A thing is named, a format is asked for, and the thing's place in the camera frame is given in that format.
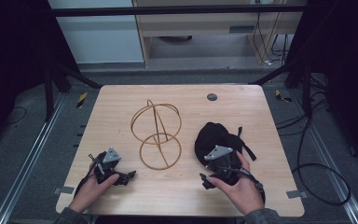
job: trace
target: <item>hand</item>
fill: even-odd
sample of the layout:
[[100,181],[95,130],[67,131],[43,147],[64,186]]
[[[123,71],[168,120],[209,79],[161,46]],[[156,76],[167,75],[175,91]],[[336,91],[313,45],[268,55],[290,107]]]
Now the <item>hand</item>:
[[[249,162],[240,154],[240,152],[236,152],[238,159],[241,161],[242,168],[250,172]],[[252,180],[243,175],[240,175],[239,181],[234,186],[230,186],[215,177],[208,177],[208,181],[218,189],[221,189],[244,215],[248,215],[249,213],[264,208],[263,200],[260,192],[255,187],[255,184]]]
[[97,201],[105,191],[107,191],[118,180],[118,174],[111,175],[103,183],[98,184],[94,169],[90,177],[81,187],[74,200],[69,204],[69,208],[81,214]]

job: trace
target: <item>wooden tabletop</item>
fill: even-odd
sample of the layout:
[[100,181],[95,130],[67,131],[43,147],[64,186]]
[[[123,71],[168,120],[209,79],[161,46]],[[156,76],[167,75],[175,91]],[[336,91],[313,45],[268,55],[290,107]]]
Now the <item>wooden tabletop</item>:
[[[214,93],[217,100],[207,95]],[[153,110],[145,111],[134,123],[131,120],[150,100],[154,105],[169,104],[179,111],[158,106],[157,111],[166,133],[176,135],[161,144],[167,163],[179,161],[166,170],[146,167],[140,158],[138,140],[156,132]],[[113,186],[87,213],[97,215],[148,216],[207,216],[236,217],[242,214],[219,189],[205,189],[200,173],[209,175],[194,153],[194,143],[200,129],[207,122],[223,124],[230,133],[237,134],[257,156],[251,161],[252,174],[264,185],[266,207],[282,217],[300,217],[304,207],[299,198],[289,199],[286,191],[296,190],[283,152],[282,144],[269,111],[264,92],[252,85],[129,85],[102,87],[83,134],[72,167],[65,181],[66,187],[76,188],[87,173],[91,160],[113,147],[121,156],[116,170],[121,173],[136,171],[128,186]],[[155,167],[164,167],[156,146],[145,144],[144,161]],[[73,199],[73,194],[62,193],[57,202],[58,212]]]

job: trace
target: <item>gold wire sculpture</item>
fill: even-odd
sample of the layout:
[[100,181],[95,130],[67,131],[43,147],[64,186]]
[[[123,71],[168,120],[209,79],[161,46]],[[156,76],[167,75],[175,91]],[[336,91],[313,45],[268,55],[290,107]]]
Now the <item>gold wire sculpture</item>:
[[[162,122],[162,118],[161,118],[161,115],[159,114],[159,112],[157,111],[157,107],[166,107],[166,108],[169,108],[170,110],[172,110],[179,118],[179,128],[177,130],[177,132],[175,134],[170,134],[170,133],[167,133],[166,129],[165,129],[165,126],[164,126],[164,123]],[[155,121],[155,127],[156,127],[156,132],[149,135],[148,137],[146,137],[146,139],[142,139],[141,137],[139,137],[138,135],[135,134],[134,130],[133,130],[133,126],[135,124],[135,121],[147,110],[149,109],[153,109],[153,115],[154,115],[154,121]],[[158,122],[162,128],[162,132],[158,129]],[[179,114],[179,110],[174,106],[174,105],[169,105],[169,104],[158,104],[158,105],[154,105],[153,102],[151,100],[147,100],[147,106],[143,107],[142,109],[138,110],[138,112],[135,113],[135,115],[132,117],[132,120],[131,120],[131,132],[132,134],[135,136],[136,139],[138,139],[139,141],[142,142],[140,148],[139,148],[139,156],[141,158],[141,161],[142,163],[150,168],[150,169],[153,169],[153,170],[166,170],[168,168],[171,168],[173,167],[178,161],[179,161],[179,158],[182,154],[182,147],[180,145],[180,142],[178,141],[178,139],[176,138],[176,135],[179,134],[180,132],[180,129],[182,128],[182,118],[180,117],[180,114]],[[178,156],[176,157],[175,161],[174,162],[167,162],[167,159],[165,158],[164,156],[164,153],[162,152],[162,148],[161,148],[161,144],[164,144],[164,143],[167,143],[171,140],[175,140],[176,143],[178,144],[179,146],[179,153],[178,153]],[[144,156],[143,156],[143,147],[145,144],[148,144],[148,145],[156,145],[158,150],[159,150],[159,153],[161,154],[161,157],[162,159],[164,160],[165,162],[165,167],[155,167],[153,165],[150,165],[148,164],[145,159],[144,159]]]

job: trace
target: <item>desk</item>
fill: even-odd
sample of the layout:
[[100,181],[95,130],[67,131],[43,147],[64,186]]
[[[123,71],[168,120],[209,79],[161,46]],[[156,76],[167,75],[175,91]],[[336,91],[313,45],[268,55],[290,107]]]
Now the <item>desk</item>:
[[[172,7],[172,6],[216,6],[250,5],[251,0],[132,0],[135,7]],[[272,0],[271,4],[301,4],[307,0]],[[254,28],[256,13],[213,13],[182,15],[137,15],[138,31],[145,65],[155,36],[183,35],[230,35],[230,28],[243,27],[241,33],[247,35],[255,57],[259,63],[272,57],[270,49],[275,35],[294,34],[302,12],[264,12],[260,14],[260,33]]]
[[[215,93],[217,100],[209,101],[209,93]],[[146,106],[147,100],[154,104],[176,106],[182,118],[182,127],[177,135],[182,155],[167,170],[151,170],[141,162],[141,142],[131,132],[131,119]],[[163,109],[159,111],[167,133],[174,134],[178,118],[164,113]],[[114,147],[122,158],[117,170],[122,173],[136,170],[137,175],[126,187],[112,187],[86,212],[99,215],[242,216],[220,190],[207,190],[201,184],[199,173],[208,174],[208,171],[197,161],[194,142],[208,121],[222,123],[230,133],[237,133],[242,126],[241,138],[258,158],[250,162],[251,172],[265,186],[266,207],[277,210],[282,217],[302,216],[304,208],[301,200],[286,196],[286,191],[295,190],[296,184],[260,86],[104,86],[90,115],[65,186],[77,186],[89,169],[89,154],[96,157]],[[153,131],[146,127],[154,125],[150,116],[149,119],[140,119],[139,127],[143,128],[136,129],[134,126],[134,131],[148,136]],[[173,144],[172,150],[176,149],[177,145]],[[62,193],[57,211],[61,212],[73,196]]]

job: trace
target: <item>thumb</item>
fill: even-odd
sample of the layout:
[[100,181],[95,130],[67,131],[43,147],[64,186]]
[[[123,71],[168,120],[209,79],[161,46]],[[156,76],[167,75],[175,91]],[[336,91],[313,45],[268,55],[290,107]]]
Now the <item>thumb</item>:
[[223,180],[218,179],[216,177],[207,177],[207,180],[213,184],[215,187],[217,187],[218,189],[222,190],[223,192],[227,192],[228,191],[228,187],[229,185],[226,184]]
[[118,174],[109,176],[109,178],[105,179],[105,181],[100,184],[99,188],[102,191],[106,191],[118,180],[118,178],[119,178]]

